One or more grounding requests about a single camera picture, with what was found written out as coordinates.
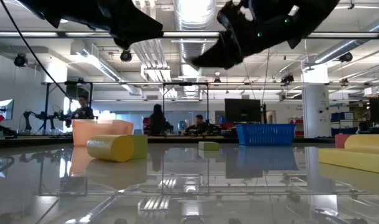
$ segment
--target man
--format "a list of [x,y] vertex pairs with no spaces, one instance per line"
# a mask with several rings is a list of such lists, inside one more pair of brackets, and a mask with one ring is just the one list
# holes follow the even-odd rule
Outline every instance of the man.
[[208,131],[208,126],[203,122],[203,116],[201,114],[196,116],[196,124],[188,127],[182,135],[191,134],[191,135],[206,135]]
[[88,107],[88,97],[86,95],[78,96],[78,103],[81,108],[73,112],[72,119],[94,119],[92,109]]

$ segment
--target orange plastic bin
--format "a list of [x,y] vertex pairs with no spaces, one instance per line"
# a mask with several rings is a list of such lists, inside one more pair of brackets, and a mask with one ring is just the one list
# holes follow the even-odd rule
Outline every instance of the orange plastic bin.
[[86,146],[91,137],[100,134],[132,134],[134,124],[122,120],[73,120],[73,142],[77,146]]

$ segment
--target person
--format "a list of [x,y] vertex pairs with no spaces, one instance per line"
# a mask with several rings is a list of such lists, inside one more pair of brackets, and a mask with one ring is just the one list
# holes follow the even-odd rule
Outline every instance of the person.
[[94,119],[93,111],[88,107],[88,97],[86,95],[78,96],[80,108],[72,113],[72,119]]
[[203,122],[203,116],[201,114],[196,115],[196,124],[189,126],[182,135],[191,134],[191,135],[207,135],[208,126]]
[[162,106],[160,104],[155,104],[153,106],[153,114],[150,116],[151,120],[151,135],[160,135],[163,132],[164,123],[166,119],[164,118]]

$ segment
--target green foam block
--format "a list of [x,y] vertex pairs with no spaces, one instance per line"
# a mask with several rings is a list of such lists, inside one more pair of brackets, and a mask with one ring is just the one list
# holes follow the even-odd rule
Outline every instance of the green foam block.
[[131,159],[147,159],[147,135],[130,135],[134,141],[134,154]]
[[204,151],[219,151],[220,144],[217,142],[199,142],[199,149]]

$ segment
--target woman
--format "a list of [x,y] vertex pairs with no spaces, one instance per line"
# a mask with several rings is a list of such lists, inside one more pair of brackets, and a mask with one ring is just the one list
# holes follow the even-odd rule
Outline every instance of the woman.
[[165,122],[162,106],[160,104],[154,105],[153,114],[151,115],[150,119],[151,135],[160,135],[163,132]]

